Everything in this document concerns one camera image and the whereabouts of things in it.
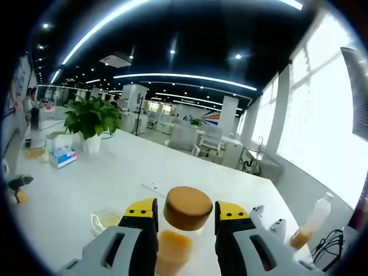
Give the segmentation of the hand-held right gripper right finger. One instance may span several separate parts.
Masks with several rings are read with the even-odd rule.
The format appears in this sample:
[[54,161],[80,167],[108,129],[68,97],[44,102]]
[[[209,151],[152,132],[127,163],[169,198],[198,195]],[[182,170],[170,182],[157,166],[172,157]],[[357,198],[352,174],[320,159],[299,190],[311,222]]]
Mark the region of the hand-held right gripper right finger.
[[269,229],[262,221],[264,206],[246,213],[239,205],[215,202],[215,252],[222,275],[317,275],[318,269],[296,260],[283,243],[286,220]]

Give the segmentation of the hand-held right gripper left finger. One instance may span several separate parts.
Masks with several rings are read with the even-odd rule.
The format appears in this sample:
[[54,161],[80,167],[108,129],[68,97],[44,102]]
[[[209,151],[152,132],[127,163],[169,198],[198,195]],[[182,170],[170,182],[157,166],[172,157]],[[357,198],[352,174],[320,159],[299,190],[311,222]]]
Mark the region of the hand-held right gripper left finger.
[[147,198],[130,205],[117,226],[87,244],[58,275],[154,275],[159,249],[158,203]]

